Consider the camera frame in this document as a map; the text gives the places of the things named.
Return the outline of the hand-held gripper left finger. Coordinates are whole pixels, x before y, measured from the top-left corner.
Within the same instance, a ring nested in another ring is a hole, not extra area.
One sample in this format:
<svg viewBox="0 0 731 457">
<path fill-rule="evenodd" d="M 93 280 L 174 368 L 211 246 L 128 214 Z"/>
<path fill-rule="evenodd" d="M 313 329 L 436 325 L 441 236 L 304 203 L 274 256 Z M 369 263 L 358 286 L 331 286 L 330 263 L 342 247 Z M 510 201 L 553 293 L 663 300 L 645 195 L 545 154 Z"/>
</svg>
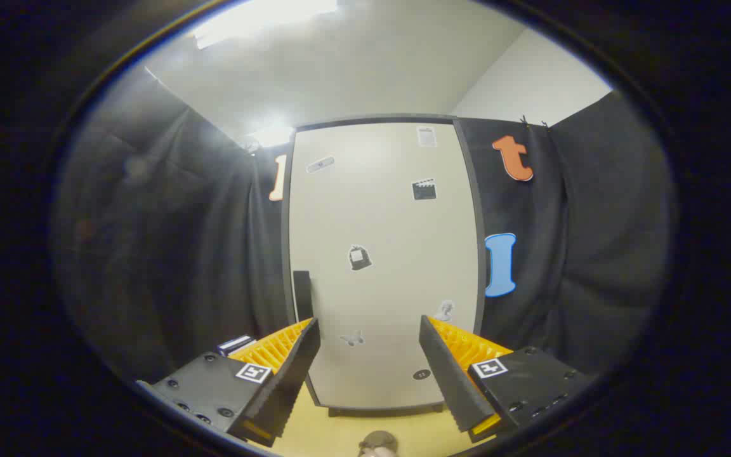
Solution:
<svg viewBox="0 0 731 457">
<path fill-rule="evenodd" d="M 319 352 L 316 318 L 261 339 L 238 336 L 153 383 L 142 396 L 226 447 L 272 447 L 282 437 Z"/>
</svg>

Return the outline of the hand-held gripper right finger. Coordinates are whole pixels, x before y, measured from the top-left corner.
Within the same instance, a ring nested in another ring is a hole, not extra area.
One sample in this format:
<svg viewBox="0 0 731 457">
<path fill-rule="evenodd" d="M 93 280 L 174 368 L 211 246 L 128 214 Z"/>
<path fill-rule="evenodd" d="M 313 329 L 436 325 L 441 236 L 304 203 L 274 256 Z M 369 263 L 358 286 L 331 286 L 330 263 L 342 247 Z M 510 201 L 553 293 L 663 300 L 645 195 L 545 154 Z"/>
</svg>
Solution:
<svg viewBox="0 0 731 457">
<path fill-rule="evenodd" d="M 539 423 L 594 381 L 539 348 L 510 350 L 428 315 L 420 319 L 419 345 L 456 426 L 472 442 Z"/>
</svg>

